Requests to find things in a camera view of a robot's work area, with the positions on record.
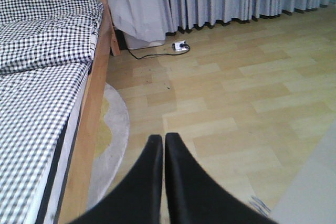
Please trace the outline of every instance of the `electrical outlet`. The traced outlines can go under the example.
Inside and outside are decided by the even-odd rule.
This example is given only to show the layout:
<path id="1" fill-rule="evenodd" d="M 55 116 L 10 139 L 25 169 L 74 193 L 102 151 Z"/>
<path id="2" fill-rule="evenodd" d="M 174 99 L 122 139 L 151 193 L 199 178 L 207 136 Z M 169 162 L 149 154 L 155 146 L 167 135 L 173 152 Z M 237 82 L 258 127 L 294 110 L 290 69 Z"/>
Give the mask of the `electrical outlet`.
<path id="1" fill-rule="evenodd" d="M 187 47 L 183 46 L 183 44 L 186 44 L 185 40 L 174 42 L 172 45 L 172 48 L 175 52 L 181 52 L 181 51 L 186 51 L 188 50 Z"/>

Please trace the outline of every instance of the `bed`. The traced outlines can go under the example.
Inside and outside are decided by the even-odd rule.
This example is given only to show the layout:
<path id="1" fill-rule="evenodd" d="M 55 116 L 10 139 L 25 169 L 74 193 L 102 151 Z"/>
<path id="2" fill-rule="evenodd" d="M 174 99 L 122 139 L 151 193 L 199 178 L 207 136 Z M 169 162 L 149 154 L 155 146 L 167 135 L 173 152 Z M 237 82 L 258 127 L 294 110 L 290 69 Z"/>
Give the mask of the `bed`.
<path id="1" fill-rule="evenodd" d="M 31 135 L 45 136 L 37 138 L 39 141 L 44 141 L 45 143 L 41 148 L 43 151 L 39 149 L 32 150 L 33 156 L 29 161 L 26 159 L 16 162 L 14 166 L 8 166 L 8 160 L 10 159 L 3 158 L 1 160 L 0 172 L 6 174 L 6 176 L 8 175 L 8 178 L 12 180 L 6 183 L 6 180 L 3 178 L 4 176 L 0 178 L 2 179 L 2 187 L 0 188 L 0 197 L 2 197 L 2 202 L 0 203 L 2 204 L 0 207 L 0 223 L 67 223 L 82 214 L 86 209 L 98 118 L 110 48 L 114 55 L 119 54 L 107 1 L 100 0 L 102 4 L 92 1 L 96 12 L 94 18 L 90 17 L 91 21 L 88 25 L 91 29 L 90 36 L 82 32 L 84 25 L 81 25 L 78 31 L 72 33 L 73 31 L 69 27 L 72 27 L 73 17 L 63 21 L 57 20 L 58 23 L 54 19 L 52 24 L 46 21 L 47 18 L 45 18 L 43 22 L 39 20 L 39 24 L 33 24 L 32 20 L 35 19 L 34 17 L 31 18 L 31 14 L 38 13 L 38 15 L 41 15 L 42 13 L 42 15 L 48 16 L 52 13 L 49 11 L 49 8 L 53 8 L 53 4 L 51 4 L 52 0 L 47 2 L 50 3 L 47 11 L 39 13 L 39 10 L 35 9 L 32 11 L 28 8 L 28 21 L 25 19 L 13 19 L 13 17 L 17 18 L 22 14 L 18 11 L 21 10 L 20 6 L 14 8 L 17 11 L 15 15 L 13 14 L 13 10 L 11 10 L 7 16 L 3 2 L 1 3 L 3 11 L 0 18 L 2 18 L 2 33 L 5 36 L 2 36 L 2 39 L 8 38 L 9 42 L 7 43 L 5 39 L 2 40 L 2 56 L 8 54 L 8 57 L 2 61 L 3 64 L 0 62 L 0 90 L 3 94 L 0 99 L 2 99 L 2 105 L 4 104 L 0 108 L 3 109 L 0 116 L 2 118 L 5 116 L 11 118 L 10 116 L 12 115 L 12 120 L 10 123 L 3 122 L 2 129 L 0 129 L 2 130 L 0 137 L 2 139 L 12 139 L 11 131 L 13 129 L 10 126 L 17 125 L 14 128 L 19 134 L 15 133 L 15 136 L 21 135 L 28 140 L 35 140 L 35 138 L 30 137 Z M 35 8 L 33 3 L 27 2 L 26 5 L 27 7 Z M 62 11 L 65 12 L 67 6 L 71 6 L 71 4 L 65 5 Z M 22 23 L 27 22 L 28 28 L 21 28 Z M 55 23 L 57 23 L 56 33 L 55 30 L 52 30 L 52 34 L 57 39 L 53 43 L 60 44 L 60 42 L 57 42 L 58 40 L 66 42 L 71 37 L 71 40 L 77 40 L 78 44 L 85 45 L 85 50 L 81 51 L 82 47 L 73 50 L 73 44 L 70 42 L 66 42 L 67 47 L 57 47 L 57 50 L 55 47 L 51 47 L 53 50 L 50 50 L 49 42 L 44 46 L 40 45 L 40 37 L 35 37 L 36 40 L 33 42 L 27 38 L 29 37 L 27 34 L 32 32 L 36 27 L 55 27 Z M 12 31 L 10 33 L 11 29 L 19 32 L 14 34 Z M 14 44 L 11 42 L 13 38 L 20 43 L 13 46 Z M 27 46 L 30 47 L 30 50 L 42 50 L 47 55 L 57 54 L 56 57 L 53 56 L 52 60 L 40 61 L 39 64 L 42 62 L 41 65 L 36 65 L 34 61 L 32 61 L 33 64 L 31 62 L 22 63 L 21 59 L 18 60 L 19 57 L 18 59 L 15 58 L 14 61 L 12 60 L 11 64 L 6 64 L 17 52 L 26 50 Z M 65 62 L 62 62 L 63 59 L 57 57 L 58 52 L 62 50 L 67 55 Z M 77 52 L 75 62 L 71 58 L 73 55 L 69 53 L 74 51 Z M 42 100 L 37 96 L 39 92 L 42 92 L 44 95 Z M 49 96 L 52 97 L 51 95 L 56 95 L 57 98 L 47 101 Z M 54 102 L 54 107 L 65 110 L 63 116 L 55 116 L 59 121 L 65 122 L 61 126 L 53 126 L 53 124 L 51 126 L 43 126 L 50 118 L 50 113 L 46 110 L 48 102 Z M 39 109 L 41 109 L 39 113 L 42 115 L 39 117 L 40 123 L 30 122 L 30 110 Z M 57 136 L 51 136 L 51 132 L 57 132 Z M 57 137 L 57 141 L 48 141 L 49 138 L 54 139 L 55 137 Z M 2 142 L 2 155 L 5 157 L 17 155 L 15 158 L 20 160 L 24 156 L 23 154 L 26 154 L 26 151 L 21 150 L 21 152 L 15 154 L 16 152 L 11 151 L 17 147 L 15 143 L 16 140 L 6 144 Z M 27 141 L 28 148 L 29 146 L 34 146 L 34 144 L 35 142 L 30 143 Z M 34 164 L 34 160 L 36 164 L 43 163 L 42 167 L 33 165 L 33 168 L 37 167 L 36 170 L 31 167 L 25 167 L 25 165 Z M 37 185 L 31 185 L 32 182 L 29 180 L 31 176 L 39 178 L 34 180 L 34 183 L 37 183 Z M 13 190 L 12 184 L 15 184 L 13 181 L 18 185 L 22 184 L 19 186 L 20 188 L 16 187 Z M 37 189 L 31 189 L 30 193 L 26 193 L 27 188 Z"/>

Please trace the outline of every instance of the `gingham bed sheet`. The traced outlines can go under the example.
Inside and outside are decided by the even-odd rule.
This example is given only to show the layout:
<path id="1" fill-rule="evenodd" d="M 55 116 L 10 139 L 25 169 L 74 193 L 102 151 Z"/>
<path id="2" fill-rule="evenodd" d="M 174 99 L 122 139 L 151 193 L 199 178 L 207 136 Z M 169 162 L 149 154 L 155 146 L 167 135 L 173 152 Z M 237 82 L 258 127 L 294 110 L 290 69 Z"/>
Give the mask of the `gingham bed sheet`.
<path id="1" fill-rule="evenodd" d="M 57 19 L 73 15 L 98 20 L 97 0 L 0 0 L 0 24 L 22 20 Z"/>
<path id="2" fill-rule="evenodd" d="M 88 66 L 0 76 L 0 223 L 24 223 Z"/>
<path id="3" fill-rule="evenodd" d="M 98 0 L 0 0 L 0 223 L 23 223 L 88 74 Z"/>

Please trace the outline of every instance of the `wooden floor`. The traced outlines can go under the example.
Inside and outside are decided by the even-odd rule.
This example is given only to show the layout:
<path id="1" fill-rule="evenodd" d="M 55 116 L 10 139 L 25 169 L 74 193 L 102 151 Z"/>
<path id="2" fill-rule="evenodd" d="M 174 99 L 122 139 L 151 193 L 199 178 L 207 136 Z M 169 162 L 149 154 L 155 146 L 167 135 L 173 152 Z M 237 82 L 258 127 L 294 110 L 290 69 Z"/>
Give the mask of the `wooden floor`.
<path id="1" fill-rule="evenodd" d="M 115 186 L 150 134 L 179 132 L 204 169 L 243 202 L 274 207 L 336 119 L 336 8 L 168 37 L 111 57 L 107 82 L 129 109 L 131 135 Z M 162 223 L 168 223 L 162 200 Z"/>

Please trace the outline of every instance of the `round rug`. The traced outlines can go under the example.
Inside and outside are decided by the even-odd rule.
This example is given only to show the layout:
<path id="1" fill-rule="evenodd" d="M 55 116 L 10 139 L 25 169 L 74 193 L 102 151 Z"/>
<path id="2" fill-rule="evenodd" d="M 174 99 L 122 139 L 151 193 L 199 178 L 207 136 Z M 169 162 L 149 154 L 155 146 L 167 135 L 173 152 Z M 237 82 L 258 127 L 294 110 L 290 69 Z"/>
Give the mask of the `round rug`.
<path id="1" fill-rule="evenodd" d="M 95 206 L 111 185 L 125 153 L 130 132 L 126 104 L 106 83 L 99 120 L 87 209 Z"/>

